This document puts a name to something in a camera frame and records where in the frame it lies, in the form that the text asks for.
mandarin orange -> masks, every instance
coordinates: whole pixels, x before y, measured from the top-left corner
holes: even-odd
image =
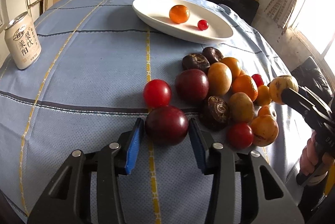
[[[246,93],[252,101],[255,101],[258,96],[258,89],[255,81],[248,75],[238,76],[232,83],[232,92]]]

red cherry tomato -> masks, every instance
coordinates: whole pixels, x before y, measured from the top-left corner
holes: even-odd
[[[145,85],[143,97],[149,108],[166,106],[171,100],[171,88],[163,80],[152,80]]]
[[[233,147],[245,149],[251,146],[254,140],[254,134],[247,123],[238,123],[232,126],[228,131],[227,140]]]
[[[261,85],[264,85],[264,81],[263,81],[262,76],[260,74],[253,74],[251,77],[254,79],[257,87],[259,87]]]
[[[198,22],[198,28],[201,31],[205,31],[206,29],[208,29],[208,22],[204,19],[200,20]]]

cherry tomato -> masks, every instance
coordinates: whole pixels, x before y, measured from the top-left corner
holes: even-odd
[[[254,134],[247,123],[238,123],[232,126],[228,131],[227,140],[233,147],[245,149],[251,146],[254,140]]]
[[[199,20],[198,22],[198,28],[201,31],[205,31],[206,29],[208,29],[208,22],[204,19]]]
[[[263,81],[262,76],[260,74],[253,74],[251,77],[254,79],[257,87],[259,87],[261,85],[264,85],[264,81]]]
[[[176,24],[185,23],[190,18],[190,10],[184,5],[175,5],[170,9],[169,17]]]
[[[149,108],[166,106],[171,100],[171,88],[163,80],[152,80],[145,85],[143,97]]]

white can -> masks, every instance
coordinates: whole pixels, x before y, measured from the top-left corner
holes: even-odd
[[[9,22],[5,28],[5,42],[18,69],[25,69],[37,60],[41,45],[28,12]]]

orange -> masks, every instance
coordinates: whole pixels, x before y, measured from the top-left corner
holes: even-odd
[[[258,110],[257,116],[266,115],[266,114],[272,115],[275,119],[277,119],[277,113],[274,107],[272,107],[271,105],[265,105],[262,108],[260,108]]]
[[[258,96],[256,99],[256,103],[259,106],[264,106],[264,105],[269,105],[271,103],[271,96],[270,96],[270,91],[269,87],[265,85],[261,85],[258,87]]]
[[[247,73],[243,69],[241,69],[240,75],[247,75]]]
[[[223,96],[232,84],[232,73],[229,67],[222,63],[214,63],[208,69],[209,95]]]
[[[250,125],[254,133],[254,145],[266,147],[274,142],[278,136],[279,128],[277,121],[271,115],[256,117]]]
[[[190,18],[190,11],[184,5],[175,5],[170,9],[169,17],[176,24],[185,23]]]
[[[236,79],[241,73],[241,64],[238,59],[233,57],[225,57],[223,58],[220,63],[223,63],[229,67],[232,72],[232,79]]]
[[[238,76],[232,83],[232,92],[244,92],[252,101],[258,96],[258,89],[255,81],[248,75]]]

